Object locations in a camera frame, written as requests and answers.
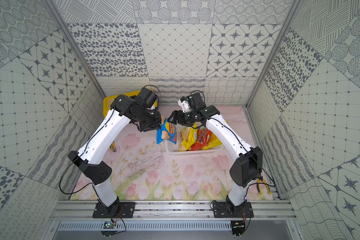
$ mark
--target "white plastic basket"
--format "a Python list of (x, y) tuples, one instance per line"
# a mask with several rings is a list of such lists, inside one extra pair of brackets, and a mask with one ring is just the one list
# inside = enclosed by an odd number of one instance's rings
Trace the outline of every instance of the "white plastic basket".
[(175, 128), (176, 128), (176, 135), (177, 135), (177, 143), (174, 144), (171, 141), (164, 141), (165, 142), (165, 150), (169, 154), (172, 154), (172, 155), (186, 155), (186, 154), (212, 153), (212, 152), (216, 152), (216, 151), (221, 150), (221, 149), (224, 148), (223, 145), (219, 145), (219, 146), (216, 146), (216, 147), (211, 147), (208, 150), (182, 151), (182, 152), (179, 152), (179, 146), (181, 145), (180, 140), (179, 140), (180, 139), (179, 134), (180, 134), (180, 131), (182, 131), (182, 129), (184, 128), (184, 126), (177, 124), (177, 125), (175, 125)]

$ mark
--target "tulip-pattern tabletop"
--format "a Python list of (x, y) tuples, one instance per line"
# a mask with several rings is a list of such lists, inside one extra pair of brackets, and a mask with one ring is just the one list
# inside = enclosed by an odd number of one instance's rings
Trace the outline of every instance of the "tulip-pattern tabletop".
[[(230, 127), (254, 146), (242, 107), (217, 107)], [(179, 107), (160, 107), (168, 117)], [(114, 141), (116, 152), (110, 149), (103, 161), (112, 168), (112, 186), (121, 200), (222, 200), (231, 190), (229, 169), (234, 160), (224, 148), (214, 153), (171, 155), (164, 142), (156, 144), (156, 131), (139, 132), (128, 124)], [(75, 191), (89, 183), (81, 174)], [(248, 191), (249, 200), (272, 200), (266, 186), (256, 185)], [(97, 196), (88, 185), (73, 194), (72, 200), (95, 200)]]

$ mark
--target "yellow plastic tray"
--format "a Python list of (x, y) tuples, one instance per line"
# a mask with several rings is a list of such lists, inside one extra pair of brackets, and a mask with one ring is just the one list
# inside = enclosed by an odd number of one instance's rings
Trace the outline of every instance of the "yellow plastic tray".
[[(134, 91), (134, 92), (130, 92), (130, 93), (121, 93), (121, 94), (124, 94), (128, 97), (131, 97), (131, 96), (136, 96), (137, 94), (139, 94), (141, 90), (138, 90), (138, 91)], [(103, 116), (106, 117), (108, 111), (110, 110), (110, 105), (113, 103), (113, 101), (115, 100), (115, 98), (117, 96), (119, 96), (120, 94), (118, 95), (115, 95), (115, 96), (110, 96), (110, 97), (106, 97), (104, 98), (104, 101), (103, 101)]]

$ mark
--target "wire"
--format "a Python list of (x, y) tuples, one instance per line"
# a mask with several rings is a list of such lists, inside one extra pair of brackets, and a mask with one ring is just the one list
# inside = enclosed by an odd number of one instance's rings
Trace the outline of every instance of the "wire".
[(103, 126), (102, 126), (94, 135), (92, 135), (92, 137), (87, 141), (87, 144), (86, 144), (86, 146), (85, 146), (85, 148), (84, 148), (84, 152), (83, 152), (78, 158), (76, 158), (76, 159), (65, 169), (65, 171), (64, 171), (63, 174), (61, 175), (61, 178), (60, 178), (60, 181), (59, 181), (59, 189), (60, 189), (60, 191), (61, 191), (63, 194), (66, 194), (66, 195), (75, 194), (75, 193), (80, 192), (81, 190), (83, 190), (86, 186), (92, 184), (92, 183), (90, 182), (90, 183), (88, 183), (87, 185), (85, 185), (84, 187), (82, 187), (81, 189), (77, 190), (76, 192), (72, 192), (72, 193), (64, 192), (64, 191), (61, 189), (61, 181), (62, 181), (62, 178), (64, 177), (64, 175), (65, 175), (65, 173), (67, 172), (67, 170), (69, 169), (69, 167), (72, 166), (72, 164), (74, 164), (75, 161), (77, 161), (77, 160), (86, 152), (89, 142), (92, 140), (92, 138), (93, 138), (94, 136), (96, 136), (96, 134), (97, 134), (98, 132), (100, 132), (101, 129), (103, 129), (104, 126), (107, 125), (107, 123), (109, 122), (109, 120), (112, 118), (112, 115), (113, 115), (114, 112), (115, 112), (115, 109), (113, 109), (113, 111), (112, 111), (109, 119), (106, 121), (106, 123), (104, 123)]
[(276, 182), (273, 180), (273, 178), (271, 176), (269, 176), (269, 174), (267, 173), (267, 171), (257, 162), (257, 160), (254, 158), (254, 156), (245, 149), (245, 147), (242, 145), (241, 141), (239, 140), (239, 138), (236, 136), (235, 132), (233, 132), (229, 127), (225, 126), (224, 124), (222, 124), (219, 120), (215, 119), (215, 118), (210, 118), (213, 120), (218, 121), (222, 126), (224, 126), (226, 129), (228, 129), (229, 131), (231, 131), (231, 133), (236, 137), (237, 141), (240, 143), (240, 145), (243, 147), (243, 149), (252, 157), (252, 159), (257, 163), (257, 165), (259, 165), (259, 167), (261, 167), (261, 169), (265, 172), (265, 174), (272, 180), (272, 182), (276, 185)]
[(200, 90), (194, 90), (194, 91), (192, 91), (192, 92), (190, 93), (190, 95), (192, 95), (192, 93), (194, 93), (194, 92), (201, 92), (202, 95), (203, 95), (203, 102), (205, 103), (205, 95), (204, 95), (204, 93), (203, 93), (202, 91), (200, 91)]
[(250, 184), (250, 185), (247, 185), (247, 191), (245, 192), (244, 198), (247, 196), (247, 194), (248, 194), (248, 189), (250, 189), (250, 186), (255, 185), (255, 184), (264, 184), (264, 185), (268, 185), (268, 186), (270, 186), (270, 187), (275, 187), (275, 186), (269, 185), (269, 184), (264, 183), (264, 182), (255, 182), (255, 183), (252, 183), (252, 184)]
[(150, 84), (148, 84), (148, 85), (145, 85), (144, 86), (144, 88), (146, 87), (146, 86), (152, 86), (152, 87), (155, 87), (157, 90), (158, 90), (158, 93), (159, 93), (159, 98), (157, 99), (157, 107), (155, 108), (155, 109), (153, 109), (153, 111), (151, 112), (151, 113), (154, 113), (154, 112), (156, 112), (157, 110), (158, 110), (158, 108), (160, 107), (160, 103), (161, 103), (161, 92), (160, 92), (160, 89), (158, 89), (158, 87), (156, 87), (155, 85), (150, 85)]

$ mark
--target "aluminum rail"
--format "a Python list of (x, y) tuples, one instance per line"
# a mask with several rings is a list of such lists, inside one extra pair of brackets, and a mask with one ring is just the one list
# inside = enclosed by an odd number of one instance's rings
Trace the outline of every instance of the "aluminum rail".
[[(211, 201), (135, 201), (134, 217), (128, 220), (221, 220), (214, 218)], [(60, 200), (49, 220), (94, 220), (92, 218), (96, 200)], [(295, 212), (288, 200), (252, 200), (253, 220), (296, 220)]]

